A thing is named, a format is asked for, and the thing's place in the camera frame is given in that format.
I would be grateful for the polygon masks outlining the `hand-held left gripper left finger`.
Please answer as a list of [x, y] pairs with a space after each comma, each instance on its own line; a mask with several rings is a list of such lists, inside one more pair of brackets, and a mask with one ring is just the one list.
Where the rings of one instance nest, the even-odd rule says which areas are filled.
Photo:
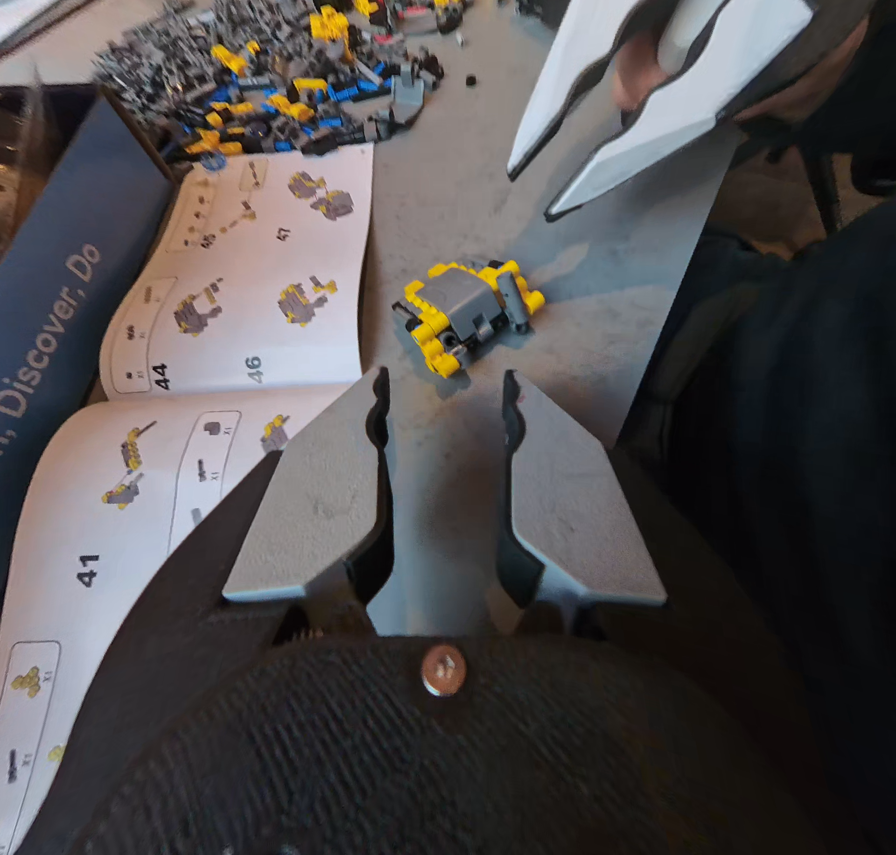
[[222, 590], [230, 603], [297, 603], [318, 627], [371, 628], [394, 566], [386, 458], [390, 374], [372, 368], [281, 451]]

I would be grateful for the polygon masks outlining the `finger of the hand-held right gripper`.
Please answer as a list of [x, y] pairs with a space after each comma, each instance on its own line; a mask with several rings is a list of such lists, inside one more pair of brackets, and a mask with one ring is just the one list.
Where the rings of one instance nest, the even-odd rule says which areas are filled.
[[521, 117], [507, 163], [510, 180], [556, 135], [576, 100], [600, 83], [632, 22], [663, 1], [570, 0]]
[[599, 145], [548, 206], [546, 219], [554, 222], [710, 132], [811, 19], [804, 0], [727, 0], [696, 58], [651, 92], [630, 126]]

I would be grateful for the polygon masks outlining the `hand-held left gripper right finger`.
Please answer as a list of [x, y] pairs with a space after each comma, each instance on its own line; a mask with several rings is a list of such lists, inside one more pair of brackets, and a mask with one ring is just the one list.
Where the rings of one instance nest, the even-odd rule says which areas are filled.
[[666, 604], [605, 446], [518, 370], [502, 384], [497, 577], [520, 610]]

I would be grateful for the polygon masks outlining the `yellow grey brick assembly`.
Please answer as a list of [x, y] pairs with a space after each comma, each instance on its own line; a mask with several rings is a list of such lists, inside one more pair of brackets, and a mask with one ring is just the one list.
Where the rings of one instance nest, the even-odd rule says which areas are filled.
[[527, 334], [546, 304], [513, 261], [457, 262], [431, 267], [392, 303], [428, 370], [451, 378], [467, 369], [502, 331]]

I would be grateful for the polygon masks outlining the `grey desk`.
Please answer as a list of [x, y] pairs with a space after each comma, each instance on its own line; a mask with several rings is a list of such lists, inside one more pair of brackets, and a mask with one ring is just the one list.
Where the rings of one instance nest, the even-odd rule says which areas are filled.
[[[462, 33], [463, 49], [432, 41], [445, 83], [409, 133], [375, 152], [361, 352], [364, 368], [385, 365], [391, 377], [396, 558], [370, 608], [387, 635], [515, 624], [495, 571], [504, 371], [520, 370], [613, 446], [738, 139], [717, 128], [546, 222], [561, 184], [615, 129], [609, 89], [593, 91], [511, 182], [507, 158], [550, 35], [491, 0], [476, 0]], [[547, 305], [522, 344], [497, 343], [467, 376], [439, 380], [399, 337], [390, 305], [419, 272], [461, 257], [516, 260]]]

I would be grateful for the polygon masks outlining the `person's right hand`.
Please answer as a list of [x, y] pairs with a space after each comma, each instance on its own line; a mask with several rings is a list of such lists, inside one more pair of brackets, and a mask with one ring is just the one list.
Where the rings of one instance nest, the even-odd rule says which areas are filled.
[[868, 35], [870, 16], [866, 15], [826, 57], [814, 65], [795, 83], [741, 111], [734, 118], [740, 126], [759, 119], [773, 119], [796, 124], [818, 110], [840, 84], [854, 63]]

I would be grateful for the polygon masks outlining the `person's dark clothing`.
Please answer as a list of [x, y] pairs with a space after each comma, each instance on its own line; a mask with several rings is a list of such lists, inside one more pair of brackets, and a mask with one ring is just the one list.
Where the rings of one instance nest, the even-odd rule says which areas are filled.
[[790, 260], [707, 225], [620, 444], [767, 618], [894, 853], [894, 199]]

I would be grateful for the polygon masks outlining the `open instruction booklet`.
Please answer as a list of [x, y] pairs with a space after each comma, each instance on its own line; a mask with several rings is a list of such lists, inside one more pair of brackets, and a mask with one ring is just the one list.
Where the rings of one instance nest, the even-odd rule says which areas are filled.
[[106, 401], [49, 441], [2, 613], [1, 849], [14, 853], [84, 697], [170, 554], [360, 378], [373, 144], [233, 157], [181, 185], [99, 353]]

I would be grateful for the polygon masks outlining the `pile of small building bricks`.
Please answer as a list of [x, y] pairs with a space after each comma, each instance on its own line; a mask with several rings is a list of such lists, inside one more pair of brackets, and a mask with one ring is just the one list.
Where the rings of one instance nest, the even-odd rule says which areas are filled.
[[168, 164], [378, 144], [414, 125], [445, 76], [426, 46], [301, 0], [166, 0], [93, 65]]

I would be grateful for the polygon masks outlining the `dark blue cardboard box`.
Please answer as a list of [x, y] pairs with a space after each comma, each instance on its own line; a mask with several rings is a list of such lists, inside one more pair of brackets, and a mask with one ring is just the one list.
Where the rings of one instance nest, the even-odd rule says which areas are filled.
[[112, 315], [175, 190], [136, 122], [94, 84], [39, 91], [56, 152], [1, 267], [1, 590], [39, 457], [84, 404]]

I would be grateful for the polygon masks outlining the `clear plastic bag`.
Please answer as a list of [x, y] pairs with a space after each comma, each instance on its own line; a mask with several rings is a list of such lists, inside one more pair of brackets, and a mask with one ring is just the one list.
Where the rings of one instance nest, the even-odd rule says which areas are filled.
[[49, 183], [95, 101], [88, 84], [1, 90], [1, 257]]

